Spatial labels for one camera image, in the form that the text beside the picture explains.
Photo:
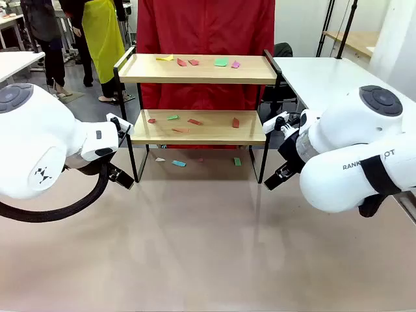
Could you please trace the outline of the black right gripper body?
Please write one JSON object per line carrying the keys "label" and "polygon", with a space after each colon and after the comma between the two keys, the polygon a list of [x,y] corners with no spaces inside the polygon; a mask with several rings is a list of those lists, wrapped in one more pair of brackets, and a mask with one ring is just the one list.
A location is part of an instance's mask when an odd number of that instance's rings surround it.
{"label": "black right gripper body", "polygon": [[299,156],[296,149],[296,141],[299,137],[299,132],[295,131],[279,147],[278,151],[280,155],[286,160],[286,163],[282,166],[287,171],[301,171],[305,166],[305,162]]}

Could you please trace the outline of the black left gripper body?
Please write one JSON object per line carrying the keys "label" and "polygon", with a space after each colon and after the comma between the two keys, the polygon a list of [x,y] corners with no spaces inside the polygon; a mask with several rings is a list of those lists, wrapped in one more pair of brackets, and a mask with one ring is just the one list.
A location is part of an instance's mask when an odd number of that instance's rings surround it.
{"label": "black left gripper body", "polygon": [[66,158],[65,167],[78,170],[86,176],[94,176],[100,173],[102,164],[109,163],[113,156],[114,154],[110,153],[94,161],[86,161],[77,153]]}

